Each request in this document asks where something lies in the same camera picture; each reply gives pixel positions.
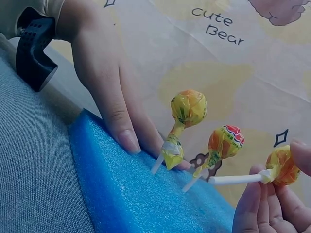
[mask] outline foam block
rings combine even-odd
[[[101,120],[84,110],[69,129],[75,167],[97,232],[230,233],[234,208],[207,182],[187,193],[192,176],[161,166],[142,152],[126,153]]]

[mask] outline finger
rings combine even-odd
[[[292,223],[298,232],[303,232],[311,226],[311,209],[305,207],[289,187],[276,187],[276,195],[282,207],[284,219]]]
[[[257,166],[250,170],[250,174],[259,171]],[[233,219],[233,233],[259,233],[257,214],[260,205],[260,184],[249,183],[242,194]]]
[[[129,116],[132,120],[135,133],[141,146],[152,156],[160,155],[163,139],[158,133],[155,125],[144,110],[142,100],[138,96],[138,86],[135,71],[127,61],[122,61],[120,67],[121,87]],[[182,161],[177,169],[189,169],[191,164]]]
[[[264,170],[263,165],[255,165],[252,167],[250,174],[257,174]],[[270,233],[269,226],[269,205],[267,200],[267,185],[260,184],[260,204],[257,213],[257,224],[260,232]]]
[[[305,174],[311,176],[311,147],[303,142],[294,140],[291,142],[291,155],[297,167]]]
[[[119,68],[111,66],[109,71],[103,71],[103,77],[91,83],[89,90],[111,135],[128,152],[139,153],[138,139],[120,86]]]
[[[274,185],[272,183],[268,184],[268,204],[270,226],[275,229],[276,232],[297,232],[291,223],[283,219],[281,204],[278,200]]]

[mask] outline white stick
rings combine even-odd
[[[186,193],[201,176],[193,178],[188,184],[183,187],[183,192]]]
[[[151,173],[152,173],[152,174],[154,174],[154,175],[156,174],[156,172],[157,172],[158,169],[160,168],[160,166],[161,166],[161,164],[163,163],[163,161],[164,161],[164,157],[163,157],[162,154],[160,154],[159,157],[157,158],[157,160],[156,160],[154,166],[153,166],[152,169],[151,169]]]
[[[204,169],[197,177],[193,178],[188,184],[186,184],[183,187],[183,192],[186,193],[191,187],[198,181],[198,179],[201,178],[206,172],[208,172],[208,169]]]
[[[245,175],[245,176],[212,176],[208,183],[212,185],[231,185],[240,183],[263,182],[264,177],[260,174]]]

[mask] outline hand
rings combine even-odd
[[[139,153],[142,145],[157,157],[163,139],[143,109],[135,71],[110,17],[92,1],[66,0],[57,33],[71,43],[76,73],[115,140],[130,153]]]
[[[298,141],[290,147],[296,165],[311,176],[311,148]],[[254,166],[250,174],[264,169]],[[311,209],[287,186],[250,183],[238,203],[233,233],[311,233]]]

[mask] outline yellow lollipop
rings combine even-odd
[[[236,126],[223,125],[214,130],[208,141],[208,159],[197,168],[193,179],[184,186],[183,191],[187,192],[205,172],[208,172],[208,168],[219,160],[235,156],[243,144],[244,136]]]
[[[267,170],[260,172],[265,177],[263,183],[273,182],[278,186],[294,183],[300,174],[300,169],[295,165],[291,156],[290,146],[276,148],[266,162]]]
[[[159,169],[163,160],[168,170],[182,162],[184,152],[178,137],[185,128],[199,124],[207,114],[205,96],[194,90],[180,92],[171,101],[172,116],[175,124],[161,148],[161,154],[151,169],[153,174]]]

